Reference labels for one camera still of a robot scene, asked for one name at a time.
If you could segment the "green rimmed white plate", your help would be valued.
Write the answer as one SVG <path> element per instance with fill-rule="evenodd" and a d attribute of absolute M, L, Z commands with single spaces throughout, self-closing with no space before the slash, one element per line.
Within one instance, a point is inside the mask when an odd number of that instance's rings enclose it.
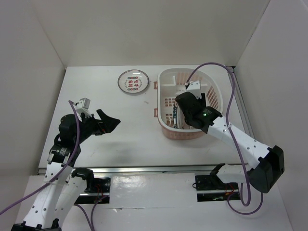
<path fill-rule="evenodd" d="M 175 102 L 173 105 L 173 128 L 178 129 L 178 104 Z"/>

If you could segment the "orange sunburst plate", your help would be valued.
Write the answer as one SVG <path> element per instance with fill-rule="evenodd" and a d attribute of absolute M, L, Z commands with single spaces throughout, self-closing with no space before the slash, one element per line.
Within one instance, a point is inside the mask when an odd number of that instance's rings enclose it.
<path fill-rule="evenodd" d="M 179 122 L 178 122 L 178 128 L 184 129 L 184 130 L 190 130 L 191 126 L 185 122 L 185 119 L 181 118 L 179 119 Z"/>

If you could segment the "plate with red characters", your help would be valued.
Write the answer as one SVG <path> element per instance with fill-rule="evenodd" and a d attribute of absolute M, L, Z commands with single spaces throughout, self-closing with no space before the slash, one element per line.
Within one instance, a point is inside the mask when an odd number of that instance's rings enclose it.
<path fill-rule="evenodd" d="M 149 83 L 148 75 L 137 69 L 123 72 L 117 80 L 118 87 L 127 94 L 142 93 L 148 88 Z"/>

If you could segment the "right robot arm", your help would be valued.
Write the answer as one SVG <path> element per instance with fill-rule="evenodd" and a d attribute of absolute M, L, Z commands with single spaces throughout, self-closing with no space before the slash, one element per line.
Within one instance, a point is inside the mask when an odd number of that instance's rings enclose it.
<path fill-rule="evenodd" d="M 246 171 L 243 167 L 219 164 L 210 173 L 212 187 L 220 189 L 227 183 L 249 182 L 259 192 L 270 191 L 284 173 L 282 148 L 262 144 L 237 127 L 227 124 L 226 117 L 213 107 L 206 106 L 204 100 L 196 98 L 190 92 L 180 94 L 175 101 L 188 125 L 240 151 L 245 162 L 244 167 L 250 168 Z"/>

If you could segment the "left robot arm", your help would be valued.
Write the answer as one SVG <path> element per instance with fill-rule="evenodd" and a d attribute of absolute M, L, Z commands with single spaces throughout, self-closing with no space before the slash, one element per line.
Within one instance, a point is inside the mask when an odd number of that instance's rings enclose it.
<path fill-rule="evenodd" d="M 43 185 L 23 221 L 12 226 L 13 231 L 60 231 L 79 195 L 93 190 L 93 171 L 74 167 L 80 144 L 92 135 L 111 133 L 121 122 L 101 109 L 97 114 L 99 119 L 85 109 L 77 109 L 61 118 Z"/>

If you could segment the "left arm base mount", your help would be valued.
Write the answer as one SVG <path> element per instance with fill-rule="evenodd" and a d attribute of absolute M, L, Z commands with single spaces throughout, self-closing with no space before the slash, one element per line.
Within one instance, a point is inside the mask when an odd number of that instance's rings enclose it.
<path fill-rule="evenodd" d="M 86 188 L 76 199 L 76 204 L 110 203 L 110 177 L 95 177 L 93 171 L 87 168 L 75 169 L 72 172 L 71 179 L 75 177 L 79 177 L 86 182 Z"/>

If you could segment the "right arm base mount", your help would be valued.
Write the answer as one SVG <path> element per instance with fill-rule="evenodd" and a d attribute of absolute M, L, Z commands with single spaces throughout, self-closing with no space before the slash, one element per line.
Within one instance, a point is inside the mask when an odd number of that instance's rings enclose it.
<path fill-rule="evenodd" d="M 195 183 L 192 187 L 196 189 L 198 202 L 213 202 L 213 201 L 227 201 L 240 200 L 239 187 L 235 182 L 223 183 L 217 176 L 225 164 L 217 165 L 207 175 L 195 175 Z"/>

